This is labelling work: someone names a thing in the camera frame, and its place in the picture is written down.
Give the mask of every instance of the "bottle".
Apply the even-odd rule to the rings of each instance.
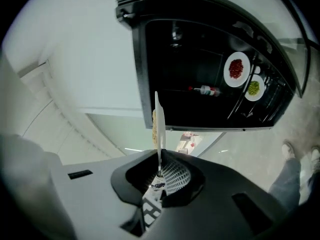
[[[202,95],[209,95],[209,96],[219,96],[220,95],[220,89],[215,87],[210,87],[208,85],[202,85],[201,88],[193,88],[192,86],[189,86],[189,91],[197,91]]]

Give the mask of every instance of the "black cabinet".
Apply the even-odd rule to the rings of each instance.
[[[118,0],[116,16],[132,31],[135,67],[147,128],[155,91],[166,128],[192,131],[268,129],[285,112],[300,86],[279,41],[247,11],[228,0]],[[250,61],[244,84],[230,87],[224,65],[234,52]],[[265,91],[245,94],[260,68]],[[219,89],[201,95],[193,87]]]

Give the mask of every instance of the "plate of green peas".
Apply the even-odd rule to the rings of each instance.
[[[261,99],[265,92],[265,83],[261,76],[254,74],[249,84],[245,97],[248,101],[256,102]]]

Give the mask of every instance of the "green food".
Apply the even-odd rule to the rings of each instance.
[[[248,93],[251,96],[257,95],[260,91],[259,83],[257,81],[252,81],[249,85]]]

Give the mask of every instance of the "red food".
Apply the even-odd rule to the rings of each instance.
[[[234,78],[234,79],[239,78],[243,70],[244,70],[244,66],[242,65],[241,59],[235,59],[231,61],[231,64],[229,67],[231,78]]]

